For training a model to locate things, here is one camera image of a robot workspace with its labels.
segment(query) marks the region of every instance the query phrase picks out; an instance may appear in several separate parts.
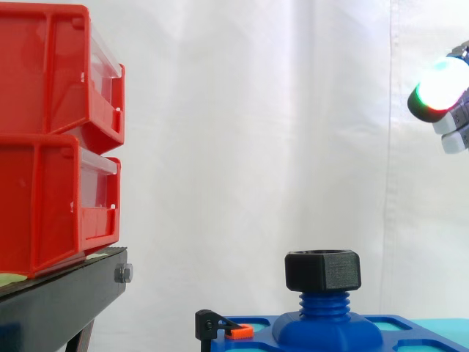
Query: blue threaded bolt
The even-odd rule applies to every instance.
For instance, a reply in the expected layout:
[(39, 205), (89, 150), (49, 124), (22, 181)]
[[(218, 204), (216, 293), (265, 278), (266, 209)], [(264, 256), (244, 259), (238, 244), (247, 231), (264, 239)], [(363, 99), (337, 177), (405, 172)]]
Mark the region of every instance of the blue threaded bolt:
[(340, 322), (347, 321), (350, 316), (348, 292), (337, 293), (303, 293), (300, 295), (301, 317), (304, 319), (323, 319)]
[(352, 251), (290, 252), (285, 257), (287, 287), (302, 292), (302, 319), (347, 321), (347, 291), (361, 286), (360, 257)]

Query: white backdrop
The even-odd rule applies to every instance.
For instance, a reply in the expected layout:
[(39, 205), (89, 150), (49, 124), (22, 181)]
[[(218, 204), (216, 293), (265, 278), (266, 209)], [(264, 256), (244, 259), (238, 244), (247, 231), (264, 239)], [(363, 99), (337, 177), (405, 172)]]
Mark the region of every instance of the white backdrop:
[(193, 314), (280, 314), (290, 250), (353, 249), (360, 313), (467, 317), (467, 153), (407, 96), (460, 0), (86, 0), (127, 69), (127, 292), (90, 352), (197, 351)]

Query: led light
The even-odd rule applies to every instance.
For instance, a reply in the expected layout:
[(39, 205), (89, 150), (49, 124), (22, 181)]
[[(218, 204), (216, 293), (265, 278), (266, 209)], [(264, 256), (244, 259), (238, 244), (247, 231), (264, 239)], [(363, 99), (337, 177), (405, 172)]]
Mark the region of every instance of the led light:
[(434, 110), (450, 109), (469, 87), (469, 65), (456, 57), (436, 62), (417, 86), (417, 96)]

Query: stacked red drawers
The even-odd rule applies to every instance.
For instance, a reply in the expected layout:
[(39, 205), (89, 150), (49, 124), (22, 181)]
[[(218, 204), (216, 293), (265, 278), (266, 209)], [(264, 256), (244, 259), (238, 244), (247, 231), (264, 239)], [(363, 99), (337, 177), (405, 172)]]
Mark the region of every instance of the stacked red drawers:
[(119, 240), (124, 67), (80, 5), (0, 3), (0, 273)]

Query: metal bracket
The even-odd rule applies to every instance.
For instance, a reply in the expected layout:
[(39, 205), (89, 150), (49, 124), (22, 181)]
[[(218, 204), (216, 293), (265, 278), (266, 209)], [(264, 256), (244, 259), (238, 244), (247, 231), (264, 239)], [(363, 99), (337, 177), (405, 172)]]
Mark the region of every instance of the metal bracket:
[(234, 321), (208, 309), (199, 310), (196, 313), (196, 338), (201, 342), (201, 352), (210, 352), (212, 340), (217, 338), (218, 330), (225, 330), (229, 333), (231, 330), (242, 328)]

